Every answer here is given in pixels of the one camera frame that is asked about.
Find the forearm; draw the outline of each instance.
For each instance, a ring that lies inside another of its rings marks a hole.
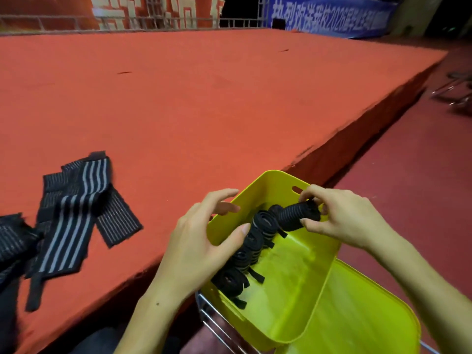
[[[464,295],[397,234],[370,252],[403,287],[443,354],[472,353],[472,303]]]
[[[153,285],[139,299],[114,354],[161,353],[170,324],[183,299],[154,290]]]

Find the fingernail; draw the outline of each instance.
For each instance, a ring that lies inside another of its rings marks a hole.
[[[250,228],[251,224],[244,224],[243,226],[241,226],[241,231],[244,232],[245,235],[247,235]]]

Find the right hand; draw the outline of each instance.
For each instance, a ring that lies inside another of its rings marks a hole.
[[[323,203],[322,214],[329,214],[328,220],[324,222],[301,219],[300,222],[310,232],[327,235],[368,251],[376,243],[385,243],[398,237],[369,199],[351,190],[310,185],[300,194],[299,202],[308,199]]]

